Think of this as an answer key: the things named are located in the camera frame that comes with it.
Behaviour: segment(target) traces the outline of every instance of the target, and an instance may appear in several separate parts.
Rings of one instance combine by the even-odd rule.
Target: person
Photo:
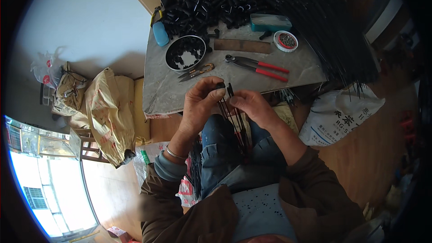
[[[224,82],[205,77],[187,92],[183,118],[166,150],[150,163],[141,192],[142,242],[329,242],[364,223],[333,171],[304,145],[259,92],[229,100],[248,116],[246,164],[232,124],[213,107]],[[176,197],[185,160],[202,131],[202,200],[183,214]]]

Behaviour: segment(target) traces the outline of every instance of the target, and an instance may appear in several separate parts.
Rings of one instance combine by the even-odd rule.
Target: metal bowl
[[[175,49],[176,45],[178,44],[178,40],[181,39],[181,38],[185,38],[185,37],[195,37],[195,38],[200,39],[200,40],[202,41],[202,43],[204,44],[204,53],[203,53],[203,56],[202,56],[200,59],[198,59],[198,62],[197,62],[197,63],[194,63],[194,64],[193,64],[192,66],[190,66],[190,67],[183,68],[183,69],[173,68],[173,67],[171,67],[170,64],[168,63],[167,55],[168,55],[168,53],[170,52],[171,49]],[[167,49],[166,52],[165,52],[165,63],[166,63],[166,65],[167,65],[170,69],[172,69],[172,70],[174,70],[174,71],[177,71],[177,72],[187,71],[187,70],[190,70],[190,69],[194,68],[196,65],[198,65],[198,64],[201,62],[202,58],[203,58],[203,57],[205,56],[205,54],[206,54],[206,51],[207,51],[206,43],[205,43],[205,41],[204,41],[201,37],[198,37],[198,36],[195,36],[195,35],[186,35],[186,36],[183,36],[183,37],[180,37],[180,38],[176,39],[173,43],[171,43],[171,44],[169,45],[168,49]]]

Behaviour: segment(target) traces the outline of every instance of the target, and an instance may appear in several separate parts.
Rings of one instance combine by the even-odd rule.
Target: brown jacket
[[[141,187],[144,242],[229,243],[238,221],[238,210],[226,185],[194,205],[183,215],[176,197],[180,181],[160,178],[149,164]],[[299,242],[328,242],[364,223],[359,206],[351,201],[335,173],[308,148],[288,178],[279,182],[282,207]]]

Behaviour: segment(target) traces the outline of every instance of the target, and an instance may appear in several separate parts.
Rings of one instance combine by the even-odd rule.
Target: blue plastic container
[[[153,24],[153,34],[159,46],[164,46],[169,42],[168,34],[166,34],[165,26],[162,22]]]
[[[254,23],[255,19],[260,19],[261,23]],[[259,32],[277,32],[280,30],[289,31],[293,25],[291,21],[282,15],[273,15],[273,14],[262,14],[262,13],[252,13],[251,14],[251,29],[252,31]]]

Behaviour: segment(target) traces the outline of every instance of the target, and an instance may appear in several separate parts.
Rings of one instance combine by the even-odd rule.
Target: white container lid
[[[290,49],[290,48],[286,48],[284,47],[280,42],[279,42],[279,35],[281,34],[288,34],[291,37],[293,37],[295,39],[295,46],[294,48]],[[274,36],[273,36],[273,42],[276,45],[276,47],[284,52],[293,52],[295,49],[297,49],[297,47],[299,46],[299,41],[297,40],[297,38],[295,37],[295,35],[293,35],[292,33],[288,32],[288,31],[284,31],[284,30],[280,30],[277,31]]]

